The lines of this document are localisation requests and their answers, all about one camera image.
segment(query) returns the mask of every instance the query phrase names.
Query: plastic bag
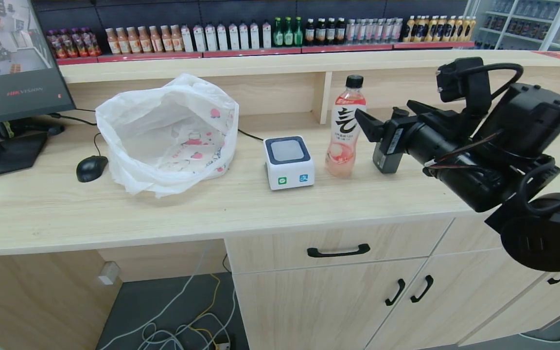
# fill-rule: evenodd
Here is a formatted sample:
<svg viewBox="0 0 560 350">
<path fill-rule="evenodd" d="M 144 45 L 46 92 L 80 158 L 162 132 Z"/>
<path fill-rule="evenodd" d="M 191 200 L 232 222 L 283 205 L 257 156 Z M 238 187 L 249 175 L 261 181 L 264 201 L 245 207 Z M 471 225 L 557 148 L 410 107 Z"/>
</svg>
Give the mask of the plastic bag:
<svg viewBox="0 0 560 350">
<path fill-rule="evenodd" d="M 157 198 L 223 175 L 235 155 L 238 120 L 235 100 L 189 74 L 119 93 L 96 109 L 114 181 Z"/>
</svg>

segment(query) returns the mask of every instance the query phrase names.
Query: drawer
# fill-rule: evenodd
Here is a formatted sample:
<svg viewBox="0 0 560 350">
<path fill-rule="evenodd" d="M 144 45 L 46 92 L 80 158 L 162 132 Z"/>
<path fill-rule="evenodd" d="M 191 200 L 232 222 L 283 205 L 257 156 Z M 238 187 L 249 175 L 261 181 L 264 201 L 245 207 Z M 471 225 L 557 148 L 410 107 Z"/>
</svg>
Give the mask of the drawer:
<svg viewBox="0 0 560 350">
<path fill-rule="evenodd" d="M 478 213 L 456 217 L 437 245 L 434 255 L 501 248 L 500 235 L 484 222 L 488 216 Z"/>
<path fill-rule="evenodd" d="M 225 241 L 233 273 L 263 272 L 426 257 L 450 223 L 450 219 L 405 222 L 233 237 Z M 322 257 L 309 256 L 315 253 Z"/>
</svg>

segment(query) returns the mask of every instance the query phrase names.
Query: green bottle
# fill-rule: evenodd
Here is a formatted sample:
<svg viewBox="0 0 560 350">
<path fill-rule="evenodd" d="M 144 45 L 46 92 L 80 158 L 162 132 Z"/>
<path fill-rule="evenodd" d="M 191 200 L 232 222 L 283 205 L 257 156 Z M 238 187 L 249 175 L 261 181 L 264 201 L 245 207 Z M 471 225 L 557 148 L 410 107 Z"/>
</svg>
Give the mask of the green bottle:
<svg viewBox="0 0 560 350">
<path fill-rule="evenodd" d="M 291 31 L 291 18 L 286 18 L 286 32 L 284 32 L 284 46 L 293 46 L 293 31 Z"/>
<path fill-rule="evenodd" d="M 282 23 L 280 17 L 276 17 L 276 31 L 274 31 L 274 45 L 276 47 L 282 46 L 284 42 L 284 35 L 282 34 Z"/>
<path fill-rule="evenodd" d="M 302 46 L 302 42 L 304 42 L 304 33 L 302 33 L 302 17 L 295 18 L 295 34 L 293 34 L 293 41 L 295 42 L 295 46 Z"/>
</svg>

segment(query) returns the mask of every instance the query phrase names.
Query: monitor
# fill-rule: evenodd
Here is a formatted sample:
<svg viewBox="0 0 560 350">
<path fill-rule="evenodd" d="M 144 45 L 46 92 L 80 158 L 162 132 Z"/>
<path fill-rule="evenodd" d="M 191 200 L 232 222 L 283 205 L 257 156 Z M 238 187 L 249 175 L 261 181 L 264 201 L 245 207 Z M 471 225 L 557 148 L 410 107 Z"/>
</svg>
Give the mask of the monitor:
<svg viewBox="0 0 560 350">
<path fill-rule="evenodd" d="M 31 0 L 0 0 L 0 122 L 75 109 Z M 0 174 L 34 165 L 46 133 L 0 141 Z"/>
</svg>

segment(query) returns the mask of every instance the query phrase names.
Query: black computer mouse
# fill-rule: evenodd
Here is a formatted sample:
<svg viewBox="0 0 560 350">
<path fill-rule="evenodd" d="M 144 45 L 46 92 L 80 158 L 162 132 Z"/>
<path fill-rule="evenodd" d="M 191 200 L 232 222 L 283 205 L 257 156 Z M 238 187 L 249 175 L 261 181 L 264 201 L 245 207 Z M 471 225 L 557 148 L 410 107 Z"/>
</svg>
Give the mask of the black computer mouse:
<svg viewBox="0 0 560 350">
<path fill-rule="evenodd" d="M 77 179 L 79 182 L 91 182 L 101 177 L 107 165 L 107 157 L 92 156 L 80 161 L 77 165 Z"/>
</svg>

